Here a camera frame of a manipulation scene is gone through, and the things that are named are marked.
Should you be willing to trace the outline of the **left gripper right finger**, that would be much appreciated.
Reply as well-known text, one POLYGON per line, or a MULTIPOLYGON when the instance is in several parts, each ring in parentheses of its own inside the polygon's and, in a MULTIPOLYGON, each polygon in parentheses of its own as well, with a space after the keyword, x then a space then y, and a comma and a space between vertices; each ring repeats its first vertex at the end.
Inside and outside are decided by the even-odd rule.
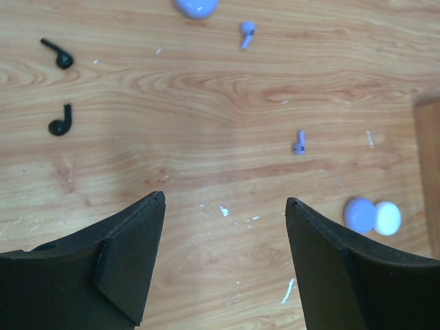
POLYGON ((378 243, 297 198, 285 218, 308 329, 439 328, 439 260, 378 243))

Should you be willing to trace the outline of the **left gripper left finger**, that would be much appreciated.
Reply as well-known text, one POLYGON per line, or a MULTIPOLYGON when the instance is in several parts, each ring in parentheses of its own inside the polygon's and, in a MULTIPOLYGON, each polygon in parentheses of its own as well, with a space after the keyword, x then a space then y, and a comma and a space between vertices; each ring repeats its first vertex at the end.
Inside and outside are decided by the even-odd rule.
POLYGON ((73 234, 2 253, 1 328, 140 326, 165 210, 164 193, 152 192, 73 234))

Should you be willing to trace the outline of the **purple earbud case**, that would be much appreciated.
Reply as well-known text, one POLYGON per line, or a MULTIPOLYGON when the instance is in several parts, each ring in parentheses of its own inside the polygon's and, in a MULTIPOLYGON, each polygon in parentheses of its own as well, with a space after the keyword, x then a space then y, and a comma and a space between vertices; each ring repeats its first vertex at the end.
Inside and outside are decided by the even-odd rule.
POLYGON ((217 8, 218 0, 173 0, 173 5, 187 18, 203 20, 217 8))
POLYGON ((360 234, 366 234, 375 225, 377 208, 368 199, 354 197, 347 201, 343 215, 347 228, 360 234))

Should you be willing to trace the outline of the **white earbud case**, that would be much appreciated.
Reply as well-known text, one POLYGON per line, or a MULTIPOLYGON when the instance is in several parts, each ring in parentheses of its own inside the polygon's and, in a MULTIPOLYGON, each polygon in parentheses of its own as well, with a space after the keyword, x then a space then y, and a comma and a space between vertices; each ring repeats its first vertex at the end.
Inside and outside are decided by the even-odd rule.
POLYGON ((402 214, 397 205, 389 201, 380 201, 375 206, 377 214, 374 230, 383 236, 396 234, 402 224, 402 214))

